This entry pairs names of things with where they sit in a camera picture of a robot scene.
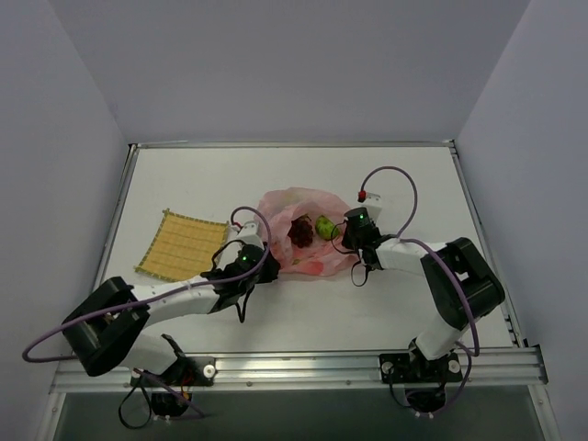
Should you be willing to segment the red fake grapes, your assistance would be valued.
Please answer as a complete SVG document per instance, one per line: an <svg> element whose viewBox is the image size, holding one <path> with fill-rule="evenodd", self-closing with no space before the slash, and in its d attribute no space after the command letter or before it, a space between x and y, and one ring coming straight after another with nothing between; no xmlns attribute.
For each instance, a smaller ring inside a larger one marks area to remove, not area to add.
<svg viewBox="0 0 588 441"><path fill-rule="evenodd" d="M314 229L311 218L303 215L293 220L288 231L288 238L298 248L310 247L313 243Z"/></svg>

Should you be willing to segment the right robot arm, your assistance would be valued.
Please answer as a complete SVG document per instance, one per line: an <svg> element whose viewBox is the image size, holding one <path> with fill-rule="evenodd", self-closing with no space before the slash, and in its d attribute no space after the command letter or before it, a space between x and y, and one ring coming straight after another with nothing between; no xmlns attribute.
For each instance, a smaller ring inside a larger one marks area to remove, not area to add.
<svg viewBox="0 0 588 441"><path fill-rule="evenodd" d="M426 280L436 316L415 338L407 358L414 376L431 378L465 332L471 332L474 350L480 349L476 323L504 302L505 292L470 239L425 243L382 234L365 207L349 210L344 223L342 245L357 255L368 273L396 270Z"/></svg>

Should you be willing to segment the pink plastic bag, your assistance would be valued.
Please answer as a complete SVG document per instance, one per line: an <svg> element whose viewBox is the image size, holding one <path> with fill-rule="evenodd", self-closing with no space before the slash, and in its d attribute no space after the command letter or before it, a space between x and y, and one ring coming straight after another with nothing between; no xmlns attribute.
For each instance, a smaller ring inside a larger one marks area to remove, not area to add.
<svg viewBox="0 0 588 441"><path fill-rule="evenodd" d="M269 224L271 254L282 273L329 277L356 261L342 245L350 207L335 194L304 187L272 190L257 210Z"/></svg>

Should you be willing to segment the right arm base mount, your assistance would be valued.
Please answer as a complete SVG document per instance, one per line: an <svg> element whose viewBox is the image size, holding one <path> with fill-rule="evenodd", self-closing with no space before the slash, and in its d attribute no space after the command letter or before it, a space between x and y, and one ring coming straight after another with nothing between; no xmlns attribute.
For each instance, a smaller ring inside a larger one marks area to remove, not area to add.
<svg viewBox="0 0 588 441"><path fill-rule="evenodd" d="M464 379L455 353L437 360L427 360L416 351L380 354L379 367L391 398L401 408L430 418L448 405L447 386L457 386Z"/></svg>

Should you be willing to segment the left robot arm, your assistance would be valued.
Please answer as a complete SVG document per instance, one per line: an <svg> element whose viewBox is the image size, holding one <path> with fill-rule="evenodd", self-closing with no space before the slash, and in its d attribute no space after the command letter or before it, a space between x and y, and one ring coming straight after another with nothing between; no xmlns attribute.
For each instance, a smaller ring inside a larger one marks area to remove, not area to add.
<svg viewBox="0 0 588 441"><path fill-rule="evenodd" d="M280 263L265 244L237 242L234 260L200 276L163 285L137 286L122 277L102 283L63 324L62 334L90 377L113 368L141 368L164 385L185 375L179 346L169 336L153 338L144 329L186 315L207 315L236 307L240 321L257 284L277 279Z"/></svg>

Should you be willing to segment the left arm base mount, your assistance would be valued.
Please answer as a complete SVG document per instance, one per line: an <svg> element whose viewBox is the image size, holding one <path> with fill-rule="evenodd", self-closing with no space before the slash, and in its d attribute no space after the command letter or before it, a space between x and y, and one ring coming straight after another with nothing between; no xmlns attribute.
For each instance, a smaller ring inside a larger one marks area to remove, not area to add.
<svg viewBox="0 0 588 441"><path fill-rule="evenodd" d="M163 339L172 347L175 361L162 374L140 368L131 371L131 389L118 407L119 422L127 429L140 430L157 420L170 424L211 417L194 403L191 389L213 385L215 361L188 357L170 335L163 334ZM123 414L123 406L135 390L141 392L147 409L147 417L140 424L128 422Z"/></svg>

